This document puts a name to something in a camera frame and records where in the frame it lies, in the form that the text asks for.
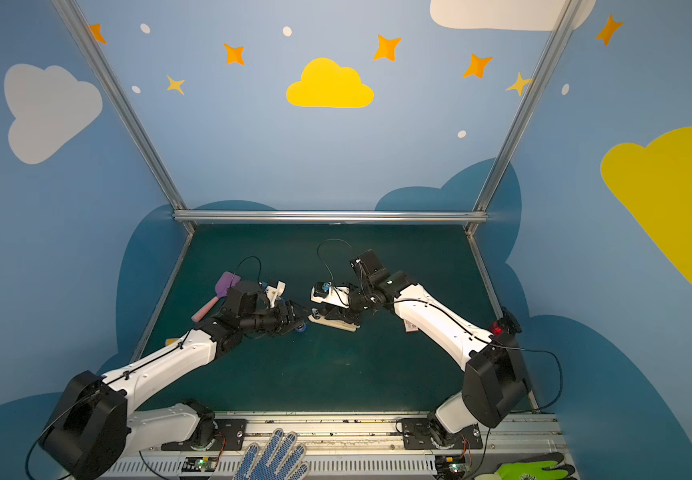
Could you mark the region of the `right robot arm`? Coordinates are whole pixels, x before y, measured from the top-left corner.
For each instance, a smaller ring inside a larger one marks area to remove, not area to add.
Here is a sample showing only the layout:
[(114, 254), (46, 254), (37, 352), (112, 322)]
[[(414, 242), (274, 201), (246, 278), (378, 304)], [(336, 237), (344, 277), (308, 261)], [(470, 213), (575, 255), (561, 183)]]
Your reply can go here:
[(453, 434), (480, 424), (497, 427), (532, 391), (522, 349), (514, 335), (495, 334), (465, 320), (402, 271), (390, 273), (369, 250), (350, 265), (359, 289), (349, 309), (390, 310), (441, 346), (464, 374), (463, 386), (432, 415), (438, 430)]

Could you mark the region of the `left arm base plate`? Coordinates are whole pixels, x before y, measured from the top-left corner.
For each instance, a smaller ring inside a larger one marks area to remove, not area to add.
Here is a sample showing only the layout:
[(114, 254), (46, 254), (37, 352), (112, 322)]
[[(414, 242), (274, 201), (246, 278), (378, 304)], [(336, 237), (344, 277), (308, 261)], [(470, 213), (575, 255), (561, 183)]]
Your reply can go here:
[(165, 443), (161, 450), (240, 451), (243, 448), (247, 424), (247, 420), (242, 418), (202, 419), (187, 440)]

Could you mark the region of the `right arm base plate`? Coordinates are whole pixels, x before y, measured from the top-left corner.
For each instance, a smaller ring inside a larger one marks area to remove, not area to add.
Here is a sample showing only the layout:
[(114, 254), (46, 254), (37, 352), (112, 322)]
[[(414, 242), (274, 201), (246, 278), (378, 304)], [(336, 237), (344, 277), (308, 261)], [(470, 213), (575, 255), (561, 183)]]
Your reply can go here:
[(484, 448), (484, 437), (478, 424), (451, 433), (442, 424), (431, 418), (401, 418), (397, 424), (406, 450), (480, 450)]

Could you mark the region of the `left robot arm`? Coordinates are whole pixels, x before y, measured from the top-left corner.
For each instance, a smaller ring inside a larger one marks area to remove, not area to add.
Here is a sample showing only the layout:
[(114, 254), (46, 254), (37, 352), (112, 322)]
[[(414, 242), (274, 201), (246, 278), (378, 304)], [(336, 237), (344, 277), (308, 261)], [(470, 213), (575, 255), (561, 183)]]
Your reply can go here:
[(97, 479), (121, 457), (162, 445), (223, 448), (212, 410), (196, 400), (142, 411), (152, 396), (225, 356), (252, 335), (281, 336), (304, 327), (307, 310), (283, 298), (283, 282), (240, 281), (221, 309), (186, 334), (133, 363), (102, 375), (84, 371), (62, 393), (35, 444), (74, 479)]

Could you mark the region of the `beige black stapler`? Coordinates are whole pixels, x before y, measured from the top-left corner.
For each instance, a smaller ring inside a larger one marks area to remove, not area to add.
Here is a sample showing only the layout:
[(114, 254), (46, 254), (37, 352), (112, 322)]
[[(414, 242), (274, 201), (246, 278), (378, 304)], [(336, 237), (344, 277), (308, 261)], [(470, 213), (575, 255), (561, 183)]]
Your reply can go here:
[(317, 308), (313, 308), (311, 310), (308, 320), (319, 325), (336, 328), (347, 332), (356, 332), (360, 328), (360, 326), (357, 324), (337, 318), (332, 314), (331, 311), (326, 312), (325, 310), (320, 310)]

